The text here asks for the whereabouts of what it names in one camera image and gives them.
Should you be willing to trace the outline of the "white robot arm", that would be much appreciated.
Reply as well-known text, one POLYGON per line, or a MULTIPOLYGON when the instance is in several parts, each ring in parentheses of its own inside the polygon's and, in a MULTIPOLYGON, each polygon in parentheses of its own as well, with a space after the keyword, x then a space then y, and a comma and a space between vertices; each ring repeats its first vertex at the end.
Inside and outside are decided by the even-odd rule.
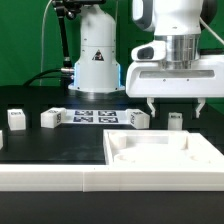
POLYGON ((154 40, 131 52, 126 83, 120 83, 115 59, 113 18, 99 6, 84 6, 81 19, 81 52, 74 65, 73 91, 89 97, 125 90, 132 98, 196 98, 202 107, 207 98, 224 97, 224 55, 200 55, 198 42, 204 0, 132 0, 132 19, 154 40))

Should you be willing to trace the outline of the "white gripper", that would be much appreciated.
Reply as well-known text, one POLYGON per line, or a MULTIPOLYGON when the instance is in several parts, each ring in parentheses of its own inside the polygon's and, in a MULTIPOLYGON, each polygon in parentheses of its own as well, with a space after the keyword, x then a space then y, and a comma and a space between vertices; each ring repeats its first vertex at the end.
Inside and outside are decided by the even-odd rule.
POLYGON ((163 69, 158 62, 133 62, 127 72, 126 93, 147 98, 151 116, 156 117, 154 98, 198 98, 199 118, 205 98, 224 97, 224 55, 203 55, 190 69, 163 69))

